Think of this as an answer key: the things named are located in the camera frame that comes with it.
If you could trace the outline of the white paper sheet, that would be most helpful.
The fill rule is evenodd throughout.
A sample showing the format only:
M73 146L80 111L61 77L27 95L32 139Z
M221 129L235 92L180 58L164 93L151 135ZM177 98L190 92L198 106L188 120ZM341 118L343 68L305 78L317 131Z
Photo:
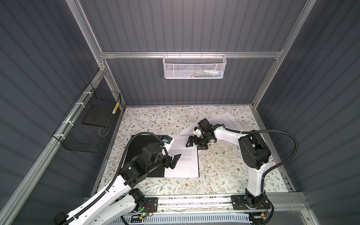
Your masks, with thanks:
M171 135L171 144L167 145L168 155L174 157L181 154L174 169L166 168L165 178L199 178L199 162L197 146L186 147L189 136Z

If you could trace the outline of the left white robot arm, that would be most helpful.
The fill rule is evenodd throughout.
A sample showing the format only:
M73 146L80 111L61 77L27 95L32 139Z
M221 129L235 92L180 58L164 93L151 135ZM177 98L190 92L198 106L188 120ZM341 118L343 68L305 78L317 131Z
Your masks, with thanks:
M136 185L155 169L164 166L174 169L181 154L169 156L167 146L150 143L119 168L116 175L100 192L69 213L60 212L54 222L57 225L106 224L117 216L141 212L146 204L144 194Z

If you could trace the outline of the black white file folder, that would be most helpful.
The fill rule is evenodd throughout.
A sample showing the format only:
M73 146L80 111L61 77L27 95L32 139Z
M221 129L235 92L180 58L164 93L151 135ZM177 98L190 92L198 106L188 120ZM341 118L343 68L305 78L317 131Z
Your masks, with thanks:
M144 135L136 137L129 146L124 162L127 163L132 160L133 157L140 155L143 147L155 142L157 142L157 139L153 136Z

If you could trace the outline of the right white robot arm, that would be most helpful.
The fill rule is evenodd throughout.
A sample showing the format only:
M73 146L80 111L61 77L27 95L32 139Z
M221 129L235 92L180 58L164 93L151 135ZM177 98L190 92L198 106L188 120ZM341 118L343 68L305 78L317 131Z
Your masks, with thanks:
M241 150L241 157L248 166L248 183L245 189L244 201L249 209L256 209L266 201L264 192L265 169L271 151L261 136L262 131L238 131L224 124L212 125L207 119L198 122L189 136L185 147L196 145L201 150L207 150L210 142L218 140L235 144Z

